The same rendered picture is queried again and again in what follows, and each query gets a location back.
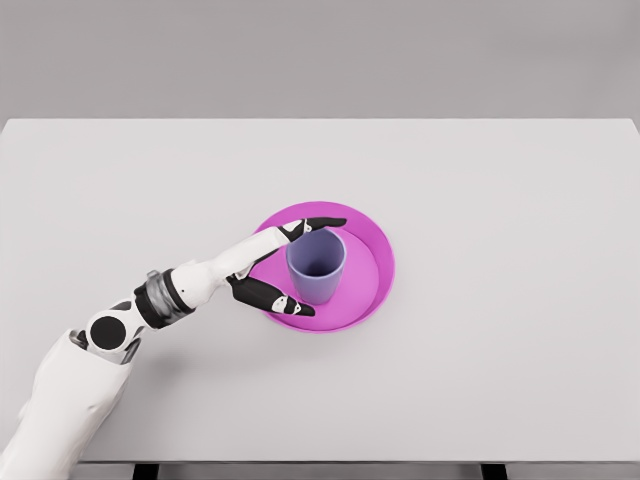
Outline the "magenta plate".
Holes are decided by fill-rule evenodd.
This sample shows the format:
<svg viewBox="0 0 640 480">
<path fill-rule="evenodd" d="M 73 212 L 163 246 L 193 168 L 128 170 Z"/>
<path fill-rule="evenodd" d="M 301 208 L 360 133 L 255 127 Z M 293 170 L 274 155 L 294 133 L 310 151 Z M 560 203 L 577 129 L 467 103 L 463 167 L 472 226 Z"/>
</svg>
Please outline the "magenta plate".
<svg viewBox="0 0 640 480">
<path fill-rule="evenodd" d="M 346 246 L 346 265 L 332 298 L 315 307 L 313 317 L 268 312 L 274 322 L 307 333 L 329 333 L 351 328 L 385 302 L 395 276 L 395 257 L 384 231 L 364 213 L 340 203 L 311 201 L 288 206 L 268 217 L 258 227 L 284 225 L 309 217 L 344 218 L 336 233 Z"/>
</svg>

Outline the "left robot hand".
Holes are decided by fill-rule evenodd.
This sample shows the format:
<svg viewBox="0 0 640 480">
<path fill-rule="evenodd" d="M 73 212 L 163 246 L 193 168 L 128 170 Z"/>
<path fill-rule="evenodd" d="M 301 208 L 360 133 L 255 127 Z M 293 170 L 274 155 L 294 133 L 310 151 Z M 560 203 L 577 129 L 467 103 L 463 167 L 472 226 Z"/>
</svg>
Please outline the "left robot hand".
<svg viewBox="0 0 640 480">
<path fill-rule="evenodd" d="M 311 217 L 271 226 L 230 247 L 213 260 L 213 272 L 231 287 L 233 298 L 253 308 L 289 316 L 313 317 L 312 306 L 276 286 L 253 278 L 253 268 L 301 237 L 328 227 L 343 227 L 346 218 Z"/>
</svg>

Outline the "purple cup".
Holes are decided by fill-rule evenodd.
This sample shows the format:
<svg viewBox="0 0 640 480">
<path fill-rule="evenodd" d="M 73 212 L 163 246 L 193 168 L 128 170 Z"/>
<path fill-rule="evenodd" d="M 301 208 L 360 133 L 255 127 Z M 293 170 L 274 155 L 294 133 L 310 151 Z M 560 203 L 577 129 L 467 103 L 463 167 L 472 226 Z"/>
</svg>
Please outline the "purple cup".
<svg viewBox="0 0 640 480">
<path fill-rule="evenodd" d="M 286 248 L 290 278 L 299 297 L 314 305 L 336 292 L 346 263 L 346 246 L 332 230 L 304 234 Z"/>
</svg>

